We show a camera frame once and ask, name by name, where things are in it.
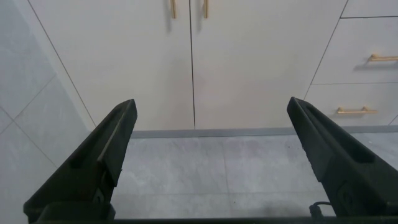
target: baseboard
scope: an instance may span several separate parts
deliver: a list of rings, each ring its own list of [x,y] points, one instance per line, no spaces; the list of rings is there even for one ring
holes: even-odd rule
[[[349,133],[391,133],[398,132],[398,126],[347,126]],[[252,128],[252,129],[207,129],[177,131],[133,131],[131,138],[200,138],[228,136],[267,136],[296,134],[294,128]]]

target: white cabinet door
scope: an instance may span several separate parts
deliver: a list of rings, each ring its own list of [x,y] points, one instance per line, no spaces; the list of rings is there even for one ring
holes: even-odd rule
[[[291,126],[346,0],[191,1],[197,129]]]
[[[134,98],[135,130],[194,128],[188,1],[30,2],[95,124]]]

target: gold handle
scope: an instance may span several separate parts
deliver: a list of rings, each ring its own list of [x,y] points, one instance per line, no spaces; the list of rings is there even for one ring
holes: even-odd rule
[[[175,10],[175,0],[170,0],[170,5],[172,7],[172,18],[176,19],[177,18],[177,12]]]
[[[204,0],[204,6],[205,12],[203,13],[203,16],[205,19],[209,18],[209,0]]]
[[[361,110],[344,110],[342,107],[337,109],[338,114],[375,114],[377,110],[369,110],[367,106],[362,107]]]
[[[390,62],[390,61],[398,61],[398,57],[380,57],[377,54],[372,54],[369,58],[370,62]]]

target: cable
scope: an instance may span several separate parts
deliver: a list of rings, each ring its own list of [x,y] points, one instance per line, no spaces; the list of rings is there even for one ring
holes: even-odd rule
[[[319,205],[331,205],[330,202],[315,202],[310,206],[310,213],[312,218],[323,218],[321,208]]]

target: gray tile wall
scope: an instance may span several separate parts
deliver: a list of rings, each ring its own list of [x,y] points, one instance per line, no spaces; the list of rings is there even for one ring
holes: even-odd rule
[[[23,203],[87,135],[14,2],[0,1],[0,223],[27,223]]]

